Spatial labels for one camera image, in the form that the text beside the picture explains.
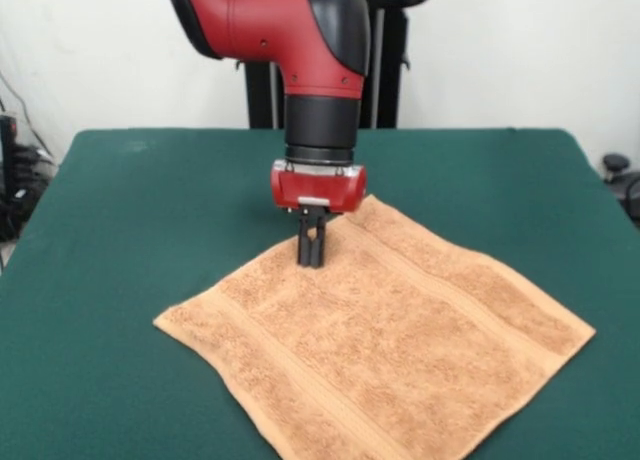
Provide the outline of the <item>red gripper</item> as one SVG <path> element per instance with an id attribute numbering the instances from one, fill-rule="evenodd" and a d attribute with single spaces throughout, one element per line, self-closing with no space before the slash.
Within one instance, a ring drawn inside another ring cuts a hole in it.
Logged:
<path id="1" fill-rule="evenodd" d="M 361 165 L 311 165 L 275 160 L 270 175 L 275 204 L 285 209 L 324 207 L 332 213 L 356 211 L 366 195 L 367 171 Z M 297 263 L 324 266 L 327 215 L 314 212 L 310 237 L 307 210 L 299 215 Z"/>

